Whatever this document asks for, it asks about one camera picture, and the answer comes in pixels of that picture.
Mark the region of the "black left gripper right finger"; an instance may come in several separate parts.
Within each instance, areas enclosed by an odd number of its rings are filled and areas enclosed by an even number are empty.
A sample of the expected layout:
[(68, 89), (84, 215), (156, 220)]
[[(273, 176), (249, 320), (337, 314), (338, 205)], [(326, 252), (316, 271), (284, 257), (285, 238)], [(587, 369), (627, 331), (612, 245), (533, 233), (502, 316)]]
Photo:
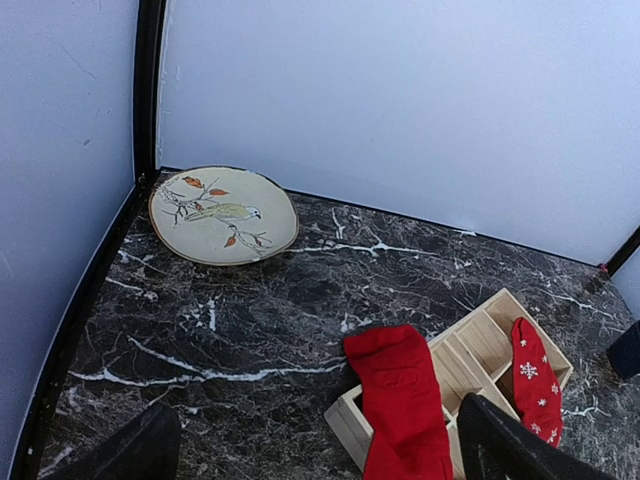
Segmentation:
[(467, 479), (608, 479), (610, 476), (548, 445), (487, 398), (467, 394), (457, 416)]

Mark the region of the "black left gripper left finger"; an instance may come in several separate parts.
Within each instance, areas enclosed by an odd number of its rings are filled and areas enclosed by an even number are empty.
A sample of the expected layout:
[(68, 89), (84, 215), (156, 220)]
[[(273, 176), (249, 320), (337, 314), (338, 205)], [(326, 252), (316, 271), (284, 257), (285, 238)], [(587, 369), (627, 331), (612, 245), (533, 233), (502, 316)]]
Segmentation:
[(176, 411), (155, 404), (50, 479), (174, 479), (181, 445)]

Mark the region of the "red snowflake santa sock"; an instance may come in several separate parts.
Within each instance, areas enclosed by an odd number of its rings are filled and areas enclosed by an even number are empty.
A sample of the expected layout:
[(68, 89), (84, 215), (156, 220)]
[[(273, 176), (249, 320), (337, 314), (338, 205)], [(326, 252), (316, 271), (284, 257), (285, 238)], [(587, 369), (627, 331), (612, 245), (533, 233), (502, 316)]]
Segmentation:
[(524, 427), (557, 447), (564, 428), (562, 393), (543, 341), (524, 317), (515, 320), (511, 340), (516, 411)]

